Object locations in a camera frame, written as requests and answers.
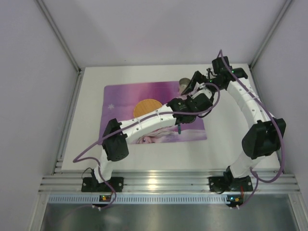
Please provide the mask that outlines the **beige metal cup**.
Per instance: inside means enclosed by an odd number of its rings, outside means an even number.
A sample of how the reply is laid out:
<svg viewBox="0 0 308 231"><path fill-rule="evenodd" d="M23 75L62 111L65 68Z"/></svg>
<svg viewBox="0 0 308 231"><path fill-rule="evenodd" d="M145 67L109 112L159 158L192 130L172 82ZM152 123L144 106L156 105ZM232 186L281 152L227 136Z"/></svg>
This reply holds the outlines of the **beige metal cup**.
<svg viewBox="0 0 308 231"><path fill-rule="evenodd" d="M187 88L187 86L190 83L190 79L189 78L181 78L179 80L179 94L182 94L182 92Z"/></svg>

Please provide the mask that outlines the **round orange woven plate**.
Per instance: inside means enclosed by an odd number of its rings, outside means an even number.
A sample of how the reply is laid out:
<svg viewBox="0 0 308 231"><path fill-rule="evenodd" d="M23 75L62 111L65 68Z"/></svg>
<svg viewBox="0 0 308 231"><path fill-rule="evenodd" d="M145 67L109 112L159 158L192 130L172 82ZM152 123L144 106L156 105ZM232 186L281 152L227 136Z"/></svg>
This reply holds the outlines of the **round orange woven plate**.
<svg viewBox="0 0 308 231"><path fill-rule="evenodd" d="M159 109L162 104L155 99L145 99L138 102L133 110L134 117L140 117Z"/></svg>

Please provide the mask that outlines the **purple printed cloth placemat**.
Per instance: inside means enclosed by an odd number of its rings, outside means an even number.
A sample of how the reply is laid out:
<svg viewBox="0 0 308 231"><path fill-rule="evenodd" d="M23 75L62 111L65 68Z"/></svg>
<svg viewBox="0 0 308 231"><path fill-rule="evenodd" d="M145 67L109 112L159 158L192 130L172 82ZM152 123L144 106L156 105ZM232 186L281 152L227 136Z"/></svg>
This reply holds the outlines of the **purple printed cloth placemat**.
<svg viewBox="0 0 308 231"><path fill-rule="evenodd" d="M166 104L174 98L180 98L180 85L177 81L135 83L123 85L110 85L104 88L102 117L99 137L103 136L108 122L111 119L124 121L133 119L136 106L139 102L153 99ZM203 120L196 118L193 123L181 124L152 131L134 141L132 144L171 143L184 141L206 140L206 131Z"/></svg>

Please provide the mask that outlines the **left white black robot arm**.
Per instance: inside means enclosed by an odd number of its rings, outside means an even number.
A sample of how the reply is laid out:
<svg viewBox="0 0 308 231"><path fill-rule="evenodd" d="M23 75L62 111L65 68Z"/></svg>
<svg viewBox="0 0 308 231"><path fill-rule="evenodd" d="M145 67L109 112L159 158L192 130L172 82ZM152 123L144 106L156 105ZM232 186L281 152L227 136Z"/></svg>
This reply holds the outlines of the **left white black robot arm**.
<svg viewBox="0 0 308 231"><path fill-rule="evenodd" d="M160 108L131 120L111 119L99 144L103 150L93 177L103 183L111 178L113 163L125 159L128 145L206 140L201 114L213 106L212 93L202 89L174 98Z"/></svg>

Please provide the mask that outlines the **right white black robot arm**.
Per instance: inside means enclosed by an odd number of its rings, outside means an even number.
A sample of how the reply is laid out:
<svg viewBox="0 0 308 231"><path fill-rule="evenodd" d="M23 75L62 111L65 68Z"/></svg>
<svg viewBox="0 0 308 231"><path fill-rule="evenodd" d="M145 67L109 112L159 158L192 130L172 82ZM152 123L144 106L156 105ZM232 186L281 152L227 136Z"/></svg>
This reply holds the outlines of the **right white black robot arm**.
<svg viewBox="0 0 308 231"><path fill-rule="evenodd" d="M234 98L246 118L249 130L242 139L242 152L237 160L227 167L223 173L223 182L229 190L235 190L243 186L252 174L257 181L273 183L283 172L285 164L285 144L283 136L286 129L284 119L277 119L261 102L251 88L248 75L242 68L232 68L227 56L219 53L212 61L212 68L208 73L214 73L213 77L204 76L196 71L183 90L183 95L189 95L194 88L198 88L193 94L199 97L208 90L212 95L226 90ZM281 164L276 176L270 180L261 180L254 167L267 156L281 151Z"/></svg>

